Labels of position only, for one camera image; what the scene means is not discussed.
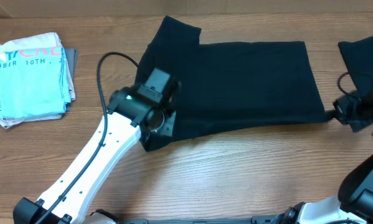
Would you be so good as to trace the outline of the black t-shirt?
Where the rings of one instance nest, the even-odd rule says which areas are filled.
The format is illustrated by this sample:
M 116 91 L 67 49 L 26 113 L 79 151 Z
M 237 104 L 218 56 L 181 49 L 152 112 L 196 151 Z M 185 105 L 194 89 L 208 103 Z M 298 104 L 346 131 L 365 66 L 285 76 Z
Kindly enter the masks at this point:
M 146 151 L 257 126 L 323 123 L 326 111 L 304 42 L 200 43 L 201 29 L 165 17 L 143 54 L 136 82 L 158 68 L 180 82 L 172 136 L 150 135 Z

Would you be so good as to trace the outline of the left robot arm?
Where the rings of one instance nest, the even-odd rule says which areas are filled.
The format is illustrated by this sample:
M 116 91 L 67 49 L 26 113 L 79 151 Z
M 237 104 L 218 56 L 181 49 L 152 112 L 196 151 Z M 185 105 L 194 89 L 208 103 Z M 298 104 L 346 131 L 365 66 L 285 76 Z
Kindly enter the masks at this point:
M 36 202 L 22 198 L 15 223 L 118 223 L 104 211 L 88 209 L 119 160 L 151 136 L 172 136 L 176 112 L 168 109 L 177 81 L 155 68 L 142 84 L 115 91 L 97 130 L 62 176 Z

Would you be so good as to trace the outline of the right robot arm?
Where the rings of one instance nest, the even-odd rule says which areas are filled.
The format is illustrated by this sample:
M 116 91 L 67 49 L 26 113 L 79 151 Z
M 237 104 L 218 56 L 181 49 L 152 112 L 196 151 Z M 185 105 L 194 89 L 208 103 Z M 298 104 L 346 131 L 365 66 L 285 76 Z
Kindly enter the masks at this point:
M 373 223 L 373 155 L 351 171 L 338 194 L 290 207 L 272 223 Z

